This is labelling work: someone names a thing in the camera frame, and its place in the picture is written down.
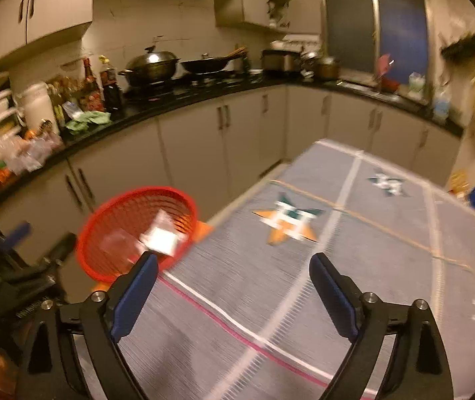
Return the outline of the red plastic basket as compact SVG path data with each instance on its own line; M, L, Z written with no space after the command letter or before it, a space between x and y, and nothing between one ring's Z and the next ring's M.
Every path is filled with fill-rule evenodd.
M94 280L112 283L118 275L127 272L117 269L104 257L98 248L102 238L112 230L122 228L139 239L154 220L159 210L165 210L178 231L187 235L178 247L176 256L162 256L156 253L159 268L167 270L185 256L191 247L198 228L198 210L189 195L171 187L148 186L127 191L103 205L83 225L76 244L79 265Z

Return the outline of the crumpled clear plastic bag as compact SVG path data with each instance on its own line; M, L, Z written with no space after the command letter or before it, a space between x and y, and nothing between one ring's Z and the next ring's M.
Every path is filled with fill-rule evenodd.
M98 248L104 257L117 269L126 269L134 265L145 250L144 245L122 228L112 230L105 235Z

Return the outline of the white medicine box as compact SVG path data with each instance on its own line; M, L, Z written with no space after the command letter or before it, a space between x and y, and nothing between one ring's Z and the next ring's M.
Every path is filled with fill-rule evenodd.
M140 234L139 241L154 253L173 257L186 237L178 231L172 217L165 210L159 210L149 228Z

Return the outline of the green dishcloth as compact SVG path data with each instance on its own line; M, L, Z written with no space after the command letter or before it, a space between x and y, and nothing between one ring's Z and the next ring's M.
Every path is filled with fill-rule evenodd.
M103 126L111 122L111 114L102 111L85 111L75 114L66 129L71 135L80 135L94 126Z

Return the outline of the grey patterned tablecloth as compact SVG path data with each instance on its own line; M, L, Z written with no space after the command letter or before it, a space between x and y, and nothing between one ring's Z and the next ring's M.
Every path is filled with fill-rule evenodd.
M155 283L118 343L148 399L475 393L475 210L321 140Z

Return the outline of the white ceramic jar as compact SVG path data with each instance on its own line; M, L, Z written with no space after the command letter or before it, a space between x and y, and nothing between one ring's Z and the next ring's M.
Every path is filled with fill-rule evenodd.
M37 132L41 124L48 120L52 123L52 131L59 134L52 101L48 95L48 85L44 81L29 85L16 95L16 99L28 129Z

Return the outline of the dark sauce bottle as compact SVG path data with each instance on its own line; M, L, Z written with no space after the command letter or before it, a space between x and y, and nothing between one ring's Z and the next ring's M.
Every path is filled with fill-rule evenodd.
M123 114L122 91L117 82L116 69L106 56L100 55L98 59L101 62L100 80L104 94L104 106L111 117L116 119Z

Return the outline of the lidded steel wok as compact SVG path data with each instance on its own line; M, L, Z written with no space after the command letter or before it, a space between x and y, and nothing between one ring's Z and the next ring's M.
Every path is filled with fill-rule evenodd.
M155 45L147 47L143 55L130 60L127 67L118 72L131 88L166 82L175 75L179 58L173 52L156 52L155 48Z

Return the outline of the blue white detergent bottle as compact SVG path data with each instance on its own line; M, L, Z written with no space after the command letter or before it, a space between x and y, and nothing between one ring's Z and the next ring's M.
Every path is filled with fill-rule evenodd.
M444 124L449 117L451 100L446 89L437 89L433 96L433 121Z

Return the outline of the black frying pan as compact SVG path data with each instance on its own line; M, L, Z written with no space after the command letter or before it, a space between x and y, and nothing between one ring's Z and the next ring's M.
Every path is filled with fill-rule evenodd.
M197 60L182 61L180 64L183 69L191 74L207 74L223 70L226 65L235 59L246 56L248 49L240 47L223 57L202 57Z

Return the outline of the green detergent jug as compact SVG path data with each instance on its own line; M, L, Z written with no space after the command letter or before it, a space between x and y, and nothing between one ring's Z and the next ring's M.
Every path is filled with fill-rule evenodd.
M425 76L412 72L408 77L408 96L416 100L424 99Z

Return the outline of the steel stockpot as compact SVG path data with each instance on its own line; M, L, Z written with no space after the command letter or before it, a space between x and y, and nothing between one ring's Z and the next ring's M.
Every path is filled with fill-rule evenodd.
M302 67L307 72L311 72L315 80L339 79L339 59L330 56L323 56L320 52L306 52L303 54Z

